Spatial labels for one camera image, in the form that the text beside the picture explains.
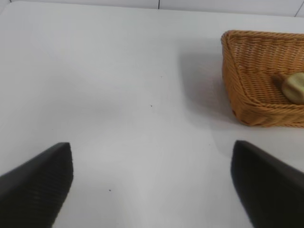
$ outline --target white wall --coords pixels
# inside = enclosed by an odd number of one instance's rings
[[[294,17],[303,0],[161,0],[160,8]]]
[[[158,0],[23,0],[23,1],[60,2],[60,3],[87,4],[87,5],[139,7],[139,8],[151,8],[151,9],[158,8]]]
[[[0,0],[0,13],[4,10],[5,6],[10,2],[10,0]]]
[[[304,5],[302,5],[296,16],[300,18],[304,18]]]

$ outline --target basket rim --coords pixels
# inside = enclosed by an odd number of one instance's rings
[[[234,63],[234,68],[236,69],[236,73],[237,73],[237,77],[239,82],[241,83],[241,87],[242,90],[244,91],[244,94],[246,96],[246,98],[250,101],[247,101],[247,105],[251,105],[251,106],[255,106],[255,107],[259,107],[262,108],[264,111],[275,111],[276,109],[280,109],[282,111],[282,109],[285,110],[294,110],[295,114],[297,114],[298,112],[303,113],[304,111],[304,104],[266,104],[263,102],[260,102],[259,100],[257,100],[256,98],[250,96],[246,90],[246,88],[244,87],[243,84],[243,79],[240,76],[240,72],[239,72],[239,68],[236,65],[236,58],[233,54],[233,52],[231,51],[231,46],[230,46],[230,40],[233,37],[256,37],[256,38],[272,38],[272,39],[278,39],[278,36],[280,39],[286,39],[286,40],[291,40],[291,39],[300,39],[300,40],[304,40],[304,34],[301,33],[281,33],[281,32],[263,32],[263,31],[252,31],[252,30],[228,30],[226,31],[222,37],[221,37],[221,42],[223,46],[226,46],[228,48],[228,53],[231,55],[231,58],[233,60]]]

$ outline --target woven basket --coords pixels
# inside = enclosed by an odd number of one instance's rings
[[[236,118],[249,126],[304,127],[304,105],[281,84],[304,72],[304,34],[232,30],[222,36],[223,79]]]

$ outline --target table surface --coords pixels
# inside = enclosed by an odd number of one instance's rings
[[[0,15],[0,173],[71,142],[55,228],[250,228],[230,177],[243,139],[304,170],[303,129],[239,124],[221,79],[230,29],[304,19],[15,2]]]

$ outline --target brown basket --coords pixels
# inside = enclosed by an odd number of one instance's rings
[[[304,105],[282,93],[286,76],[304,72],[304,34],[228,31],[223,78],[236,118],[250,126],[304,127]]]

